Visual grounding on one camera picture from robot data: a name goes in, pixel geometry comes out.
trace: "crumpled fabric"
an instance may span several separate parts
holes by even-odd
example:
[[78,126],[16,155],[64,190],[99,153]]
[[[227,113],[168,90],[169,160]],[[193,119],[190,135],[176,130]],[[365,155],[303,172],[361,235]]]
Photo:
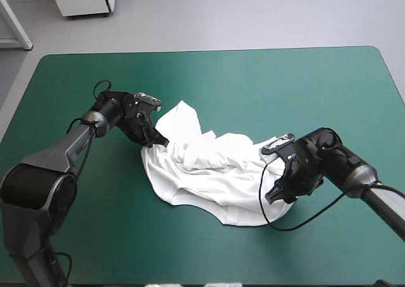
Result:
[[[202,208],[222,224],[266,224],[258,198],[265,166],[259,150],[275,137],[253,144],[242,134],[202,133],[196,111],[184,101],[162,116],[156,129],[170,143],[143,147],[141,155],[158,197],[171,205]],[[282,217],[292,205],[282,200],[269,205],[265,199],[283,171],[284,162],[277,159],[268,165],[263,178],[261,199],[270,221]]]

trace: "gray floor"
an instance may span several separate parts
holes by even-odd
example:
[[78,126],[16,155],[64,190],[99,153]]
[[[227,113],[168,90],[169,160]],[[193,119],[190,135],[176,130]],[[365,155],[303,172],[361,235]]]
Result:
[[53,0],[8,1],[34,49],[14,61],[0,51],[0,139],[38,61],[55,53],[370,45],[405,96],[405,0],[116,0],[110,17],[83,20]]
[[0,108],[17,76],[27,55],[23,49],[0,50]]

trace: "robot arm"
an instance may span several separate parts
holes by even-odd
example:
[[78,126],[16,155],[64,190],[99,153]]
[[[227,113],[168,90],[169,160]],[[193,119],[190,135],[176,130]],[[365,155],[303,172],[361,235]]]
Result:
[[50,148],[24,157],[0,185],[4,244],[30,287],[68,285],[49,237],[58,232],[75,200],[79,173],[74,162],[92,139],[118,126],[135,143],[168,144],[149,118],[160,100],[109,88],[96,99],[81,125]]
[[281,157],[285,170],[266,193],[269,204],[284,200],[290,204],[298,196],[311,195],[328,178],[350,198],[368,204],[405,240],[405,200],[399,194],[377,188],[383,186],[375,168],[350,151],[332,129],[320,128],[294,141],[292,134],[261,149],[270,161]]

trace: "green tabletop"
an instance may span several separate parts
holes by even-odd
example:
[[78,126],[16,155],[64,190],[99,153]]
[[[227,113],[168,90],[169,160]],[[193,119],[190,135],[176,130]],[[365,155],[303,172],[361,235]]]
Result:
[[[332,127],[382,181],[405,190],[405,107],[373,47],[49,55],[0,144],[0,171],[62,137],[92,105],[93,86],[103,78],[113,90],[162,99],[155,121],[184,100],[202,130],[217,135],[260,142]],[[326,182],[277,224],[300,223],[338,194]],[[73,257],[72,283],[405,281],[403,241],[362,201],[345,198],[289,233],[223,226],[201,209],[160,200],[140,146],[117,128],[93,143],[78,197],[52,242]],[[0,282],[22,282],[2,245]]]

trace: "black cable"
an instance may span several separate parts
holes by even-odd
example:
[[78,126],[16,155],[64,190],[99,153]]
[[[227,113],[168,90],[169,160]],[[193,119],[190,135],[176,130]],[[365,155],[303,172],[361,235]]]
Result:
[[68,134],[70,132],[71,128],[73,127],[73,124],[76,123],[77,121],[80,121],[80,120],[82,120],[82,119],[81,118],[75,118],[73,121],[71,121],[70,125],[69,125],[69,127],[68,127],[68,129],[66,131],[66,134]]
[[331,208],[333,205],[335,205],[338,201],[340,201],[345,195],[347,195],[349,192],[352,192],[353,190],[357,190],[357,189],[364,189],[362,196],[364,195],[365,191],[368,191],[369,189],[383,189],[383,190],[388,190],[391,192],[394,192],[396,194],[398,194],[400,197],[402,197],[403,199],[405,199],[405,194],[403,194],[401,191],[399,191],[398,189],[392,188],[390,186],[386,186],[386,185],[376,185],[375,183],[379,183],[380,181],[376,181],[370,185],[354,185],[348,189],[346,189],[345,191],[342,192],[342,194],[340,194],[337,198],[335,198],[335,200],[333,200],[331,203],[329,203],[327,206],[325,206],[324,208],[322,208],[319,212],[317,212],[316,214],[314,214],[313,216],[311,216],[309,219],[303,221],[301,224],[298,224],[297,226],[291,227],[291,228],[279,228],[276,227],[274,225],[272,225],[272,223],[268,220],[266,212],[263,208],[263,203],[261,202],[261,188],[263,186],[263,176],[265,175],[265,171],[267,169],[268,164],[266,164],[266,166],[263,168],[263,171],[261,173],[261,179],[260,179],[260,185],[259,185],[259,203],[260,203],[260,209],[261,209],[261,213],[263,214],[263,216],[266,219],[267,224],[272,227],[273,229],[277,230],[277,231],[281,231],[281,232],[286,232],[286,231],[293,231],[296,230],[304,225],[306,225],[307,223],[309,223],[310,221],[312,221],[313,219],[317,218],[318,216],[320,216],[321,214],[323,214],[326,210],[328,210],[329,208]]
[[346,156],[347,159],[349,159],[349,158],[352,156],[352,155],[350,155],[350,153],[349,153],[345,148],[343,148],[342,146],[334,146],[334,147],[331,147],[331,148],[322,147],[322,150],[324,150],[324,151],[339,150],[339,151],[341,151],[341,152]]
[[73,266],[73,259],[72,257],[65,253],[65,252],[55,252],[55,255],[63,255],[64,257],[67,257],[69,260],[69,269],[68,269],[68,274],[66,275],[66,280],[69,282],[69,277],[70,277],[70,273],[72,271],[72,266]]
[[106,90],[101,91],[100,93],[105,93],[105,92],[107,92],[107,91],[109,91],[109,90],[111,89],[111,81],[109,81],[109,80],[101,80],[101,81],[99,81],[98,83],[96,83],[96,85],[94,86],[94,89],[93,89],[93,96],[94,96],[94,98],[97,99],[97,100],[99,100],[99,99],[98,99],[98,97],[96,96],[96,89],[97,89],[97,87],[98,87],[100,84],[102,84],[102,83],[108,83],[108,86],[107,86],[107,89],[106,89]]
[[85,163],[86,163],[86,160],[87,160],[87,158],[88,158],[88,156],[89,156],[90,147],[91,147],[91,144],[92,144],[92,142],[93,142],[93,138],[94,138],[94,136],[96,135],[96,124],[97,124],[97,121],[86,121],[86,120],[84,120],[84,119],[82,119],[82,118],[75,118],[75,119],[70,123],[69,128],[68,128],[68,131],[66,131],[66,134],[69,133],[69,131],[71,130],[73,124],[74,124],[76,121],[80,121],[81,124],[89,126],[90,137],[89,137],[89,143],[87,144],[86,153],[84,154],[84,157],[83,157],[82,164],[80,165],[80,168],[79,168],[79,170],[77,171],[77,174],[76,174],[75,183],[78,181],[78,178],[79,178],[80,174],[82,173],[82,170],[83,170],[83,168],[84,168],[84,165],[85,165]]
[[80,165],[80,168],[77,171],[76,178],[75,178],[75,183],[78,181],[79,176],[82,174],[82,170],[83,170],[84,165],[86,164],[86,160],[87,160],[87,158],[89,156],[91,143],[93,142],[93,138],[94,138],[94,135],[95,135],[95,132],[96,132],[96,123],[97,122],[95,122],[95,121],[93,121],[93,122],[89,122],[89,121],[88,122],[82,122],[82,124],[85,124],[85,125],[89,126],[90,138],[89,138],[89,143],[87,144],[87,149],[86,149],[86,153],[84,154],[82,164]]

